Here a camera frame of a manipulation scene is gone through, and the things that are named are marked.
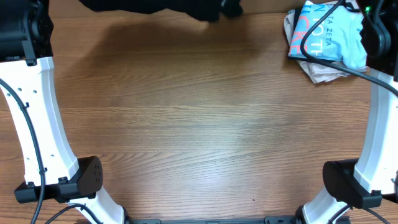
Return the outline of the black t-shirt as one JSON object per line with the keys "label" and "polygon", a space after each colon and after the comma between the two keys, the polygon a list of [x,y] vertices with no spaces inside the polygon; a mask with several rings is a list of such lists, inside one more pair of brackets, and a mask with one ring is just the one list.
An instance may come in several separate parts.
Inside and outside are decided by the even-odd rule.
{"label": "black t-shirt", "polygon": [[221,14],[228,18],[236,18],[243,14],[240,0],[80,0],[80,2],[95,12],[120,10],[153,14],[170,9],[205,22],[216,22]]}

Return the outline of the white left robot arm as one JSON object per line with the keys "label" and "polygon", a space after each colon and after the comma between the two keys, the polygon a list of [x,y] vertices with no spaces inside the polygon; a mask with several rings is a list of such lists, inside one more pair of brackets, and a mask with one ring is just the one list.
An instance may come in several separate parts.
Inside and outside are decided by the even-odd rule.
{"label": "white left robot arm", "polygon": [[48,1],[1,2],[1,90],[24,160],[19,203],[54,199],[91,223],[128,223],[124,207],[103,187],[98,157],[74,155],[63,128],[54,84]]}

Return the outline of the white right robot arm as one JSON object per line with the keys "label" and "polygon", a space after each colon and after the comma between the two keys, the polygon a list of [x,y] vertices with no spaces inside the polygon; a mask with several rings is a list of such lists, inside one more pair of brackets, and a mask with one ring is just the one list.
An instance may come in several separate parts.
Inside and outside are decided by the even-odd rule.
{"label": "white right robot arm", "polygon": [[357,159],[328,161],[322,191],[300,206],[292,223],[348,223],[352,208],[374,213],[397,202],[397,2],[307,1],[298,17],[290,56],[371,83],[368,125]]}

